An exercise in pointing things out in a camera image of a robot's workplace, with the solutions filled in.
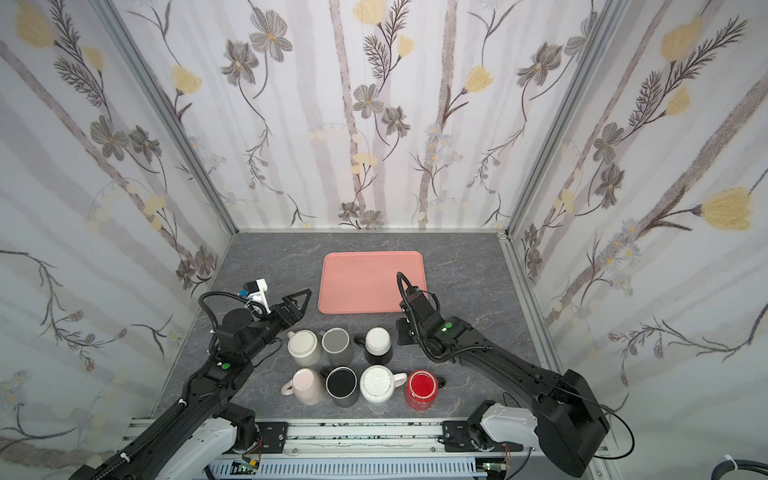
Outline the pink plastic tray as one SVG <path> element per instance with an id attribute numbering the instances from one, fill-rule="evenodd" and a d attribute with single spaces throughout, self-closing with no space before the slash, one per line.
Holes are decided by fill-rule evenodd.
<path id="1" fill-rule="evenodd" d="M 318 309 L 323 314 L 378 314 L 400 310 L 397 273 L 426 290 L 417 251 L 336 252 L 323 263 Z"/>

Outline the black and white mug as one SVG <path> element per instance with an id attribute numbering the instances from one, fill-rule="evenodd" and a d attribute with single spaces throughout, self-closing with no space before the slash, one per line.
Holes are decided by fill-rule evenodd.
<path id="1" fill-rule="evenodd" d="M 370 365 L 387 365 L 393 357 L 391 335 L 383 327 L 374 327 L 365 334 L 354 336 L 354 343 L 363 349 Z"/>

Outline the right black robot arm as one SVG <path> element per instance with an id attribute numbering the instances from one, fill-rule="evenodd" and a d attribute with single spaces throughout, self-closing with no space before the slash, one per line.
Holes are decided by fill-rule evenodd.
<path id="1" fill-rule="evenodd" d="M 503 405 L 478 408 L 479 428 L 495 443 L 512 442 L 540 449 L 564 473 L 579 477 L 610 432 L 614 412 L 600 404 L 588 382 L 568 370 L 563 374 L 527 362 L 494 344 L 468 322 L 444 318 L 437 297 L 396 275 L 411 335 L 435 363 L 454 361 L 474 369 L 517 396 L 524 414 Z"/>

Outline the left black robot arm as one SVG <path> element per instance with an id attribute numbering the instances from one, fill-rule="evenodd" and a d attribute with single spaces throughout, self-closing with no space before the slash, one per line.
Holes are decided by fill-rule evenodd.
<path id="1" fill-rule="evenodd" d="M 176 403 L 106 462 L 83 465 L 71 477 L 192 478 L 231 448 L 258 443 L 254 412 L 232 399 L 253 373 L 252 360 L 303 319 L 311 296 L 303 289 L 267 306 L 225 291 L 201 294 L 198 304 L 212 325 L 208 356 Z"/>

